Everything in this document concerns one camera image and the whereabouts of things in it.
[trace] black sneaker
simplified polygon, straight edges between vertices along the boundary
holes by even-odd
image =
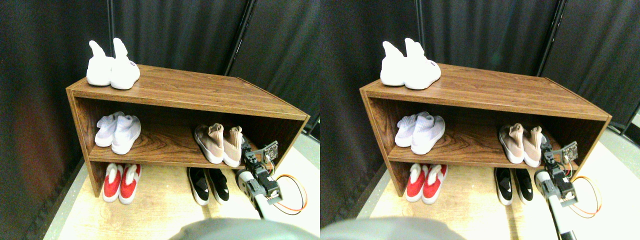
[[[516,186],[518,186],[518,195],[524,204],[529,204],[533,200],[533,187],[531,186],[531,177],[526,169],[516,169]]]
[[[213,195],[220,204],[229,201],[229,189],[227,189],[227,178],[222,171],[217,168],[209,169],[209,179],[213,186]]]
[[[493,170],[495,176],[495,187],[498,191],[498,198],[505,206],[511,205],[513,201],[513,192],[511,190],[511,171],[509,168],[495,168]]]
[[[202,168],[187,168],[193,198],[202,206],[209,204],[209,186]]]

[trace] red and white sneaker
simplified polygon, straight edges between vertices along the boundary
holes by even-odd
[[[131,204],[136,196],[136,189],[140,182],[142,165],[127,164],[124,168],[122,184],[120,185],[120,202],[125,205]]]
[[[122,165],[109,163],[107,174],[104,176],[102,198],[105,202],[113,202],[120,196],[120,182],[122,181]]]
[[[422,190],[422,201],[425,204],[433,204],[440,195],[442,182],[447,177],[447,165],[432,164],[427,174],[427,181]]]
[[[429,171],[429,165],[422,165],[414,163],[409,170],[409,183],[406,184],[406,200],[409,202],[416,202],[422,196],[422,185],[424,185],[424,179],[426,179],[427,172]]]

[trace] wooden shoe rack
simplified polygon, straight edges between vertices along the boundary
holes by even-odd
[[[86,78],[67,87],[80,146],[95,196],[100,196],[108,163],[231,168],[208,162],[193,139],[197,125],[240,125],[254,149],[278,141],[275,167],[285,157],[309,115],[240,79],[139,65],[130,90],[92,86]],[[129,153],[98,147],[96,124],[116,111],[140,119],[142,132]]]
[[[377,80],[360,89],[378,146],[398,196],[413,163],[530,168],[507,160],[498,140],[501,126],[542,126],[559,149],[578,143],[576,170],[584,164],[611,115],[551,79],[439,64],[442,76],[425,90],[385,86]],[[445,120],[445,134],[425,155],[398,147],[396,124],[427,111]]]

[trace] shelf top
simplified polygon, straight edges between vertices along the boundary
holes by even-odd
[[[92,86],[86,78],[68,89],[75,97],[89,99],[294,120],[308,117],[293,105],[238,77],[138,66],[140,78],[130,90]]]
[[[611,117],[548,78],[438,65],[442,76],[425,90],[385,86],[380,80],[361,90],[367,97],[381,99],[600,121]]]

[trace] shoe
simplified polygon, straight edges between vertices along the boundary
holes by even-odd
[[[513,201],[511,171],[509,171],[509,168],[495,168],[493,170],[493,176],[495,177],[495,188],[498,192],[500,202],[505,206],[511,205]]]
[[[111,150],[115,154],[124,155],[131,150],[133,143],[140,136],[142,127],[136,116],[118,116],[116,131],[113,133]]]
[[[105,202],[114,202],[120,196],[120,182],[122,181],[122,165],[109,163],[107,174],[104,176],[102,198]]]
[[[422,187],[427,177],[429,165],[424,164],[422,168],[420,164],[414,163],[409,170],[409,182],[406,184],[406,200],[409,202],[417,202],[422,197]]]
[[[120,202],[129,205],[136,197],[136,190],[142,174],[142,165],[127,164],[124,168],[124,179],[120,185]]]
[[[444,119],[440,116],[424,116],[418,115],[413,138],[411,142],[411,151],[414,154],[424,155],[433,148],[433,145],[444,135]]]
[[[210,163],[222,163],[225,153],[224,145],[222,144],[223,131],[224,127],[222,127],[222,125],[214,124],[210,127],[199,125],[193,132],[193,138],[196,139],[204,157],[209,160]]]
[[[220,204],[229,201],[229,189],[227,188],[227,177],[217,168],[209,168],[209,179],[213,186],[213,196]]]
[[[89,46],[93,57],[89,59],[89,67],[86,69],[86,82],[94,86],[109,86],[114,59],[107,57],[97,42],[91,40]]]
[[[100,128],[98,133],[95,134],[95,144],[98,147],[108,147],[111,146],[113,142],[113,134],[116,132],[116,125],[118,122],[118,117],[124,116],[124,113],[121,111],[117,113],[113,113],[109,116],[102,117],[97,124],[97,127]]]
[[[524,130],[523,134],[524,162],[527,165],[537,168],[542,159],[542,149],[540,146],[545,141],[542,135],[542,127],[534,127],[531,132]]]
[[[243,141],[242,127],[240,126],[231,128],[227,136],[224,137],[225,154],[223,160],[227,165],[233,168],[240,166]]]
[[[518,187],[518,195],[524,204],[529,204],[533,200],[533,187],[531,184],[531,176],[529,171],[518,168],[516,171],[516,186]]]
[[[201,206],[209,204],[209,185],[203,168],[187,168],[193,198]]]
[[[524,160],[523,131],[524,129],[520,124],[515,124],[514,126],[505,125],[500,128],[498,138],[511,163],[520,164]]]
[[[140,68],[127,57],[127,48],[121,39],[113,39],[113,50],[116,58],[111,67],[111,86],[121,90],[131,89],[140,78]]]
[[[415,130],[415,122],[418,118],[418,115],[429,116],[429,113],[423,111],[418,114],[414,114],[411,116],[403,117],[400,122],[398,122],[398,133],[396,134],[396,145],[398,147],[409,147],[411,146],[411,140],[413,139],[413,131]]]
[[[406,75],[406,58],[391,44],[384,41],[385,58],[382,59],[382,70],[380,71],[380,81],[387,86],[402,86]]]
[[[407,76],[404,85],[413,90],[428,88],[440,78],[442,71],[438,64],[424,56],[424,49],[418,42],[405,38]]]
[[[442,183],[447,178],[447,165],[432,164],[429,167],[427,180],[422,189],[422,202],[425,204],[434,204],[440,195]]]

